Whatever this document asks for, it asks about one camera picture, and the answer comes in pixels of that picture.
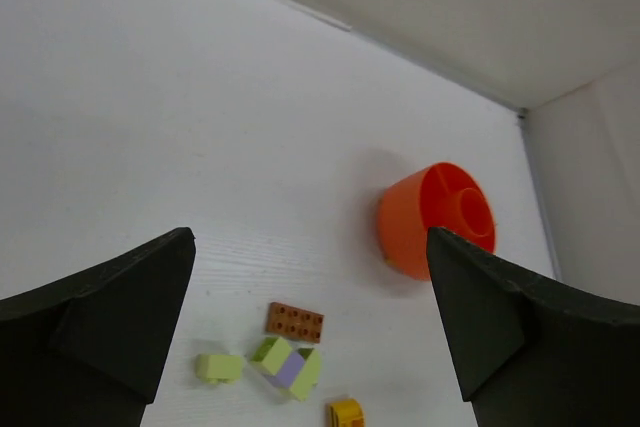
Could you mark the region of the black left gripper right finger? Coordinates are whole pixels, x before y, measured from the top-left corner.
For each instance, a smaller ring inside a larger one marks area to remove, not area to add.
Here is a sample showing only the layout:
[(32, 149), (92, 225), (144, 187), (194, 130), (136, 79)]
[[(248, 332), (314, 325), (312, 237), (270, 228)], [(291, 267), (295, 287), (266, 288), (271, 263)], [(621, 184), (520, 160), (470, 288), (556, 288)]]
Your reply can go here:
[(639, 308), (492, 255), (444, 228), (426, 256), (480, 426), (636, 426)]

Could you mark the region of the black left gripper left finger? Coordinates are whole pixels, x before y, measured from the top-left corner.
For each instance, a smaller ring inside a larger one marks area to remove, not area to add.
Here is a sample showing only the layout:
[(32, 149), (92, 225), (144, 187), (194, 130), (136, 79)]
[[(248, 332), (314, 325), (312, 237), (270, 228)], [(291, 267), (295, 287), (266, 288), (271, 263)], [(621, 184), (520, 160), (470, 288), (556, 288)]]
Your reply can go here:
[(138, 426), (156, 398), (195, 261), (173, 229), (1, 302), (4, 426)]

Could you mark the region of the light green lego brick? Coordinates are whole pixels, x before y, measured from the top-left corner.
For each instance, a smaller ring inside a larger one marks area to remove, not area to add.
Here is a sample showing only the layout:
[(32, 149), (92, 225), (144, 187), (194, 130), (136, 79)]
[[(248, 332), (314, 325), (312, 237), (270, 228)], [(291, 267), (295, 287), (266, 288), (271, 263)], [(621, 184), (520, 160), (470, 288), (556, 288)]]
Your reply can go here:
[(208, 384), (232, 384), (242, 377), (245, 359), (226, 354), (199, 354), (195, 361), (196, 377)]

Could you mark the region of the yellow lego brick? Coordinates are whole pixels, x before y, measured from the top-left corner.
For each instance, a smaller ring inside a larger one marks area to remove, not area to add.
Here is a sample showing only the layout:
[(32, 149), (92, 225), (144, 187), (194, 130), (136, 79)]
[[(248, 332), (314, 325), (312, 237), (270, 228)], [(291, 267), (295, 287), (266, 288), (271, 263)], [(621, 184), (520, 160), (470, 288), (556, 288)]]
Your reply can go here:
[(327, 405), (329, 427), (364, 427), (364, 411), (353, 398), (331, 402)]

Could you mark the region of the green and lilac lego stack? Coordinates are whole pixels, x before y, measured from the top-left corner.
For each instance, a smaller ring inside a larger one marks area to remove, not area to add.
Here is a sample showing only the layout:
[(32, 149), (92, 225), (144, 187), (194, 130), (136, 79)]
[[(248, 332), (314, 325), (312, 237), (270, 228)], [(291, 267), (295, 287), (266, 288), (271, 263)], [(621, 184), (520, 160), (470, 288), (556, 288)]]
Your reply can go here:
[(316, 348), (295, 349), (277, 336), (265, 337), (249, 363), (271, 386), (299, 402), (317, 386), (323, 368), (323, 358)]

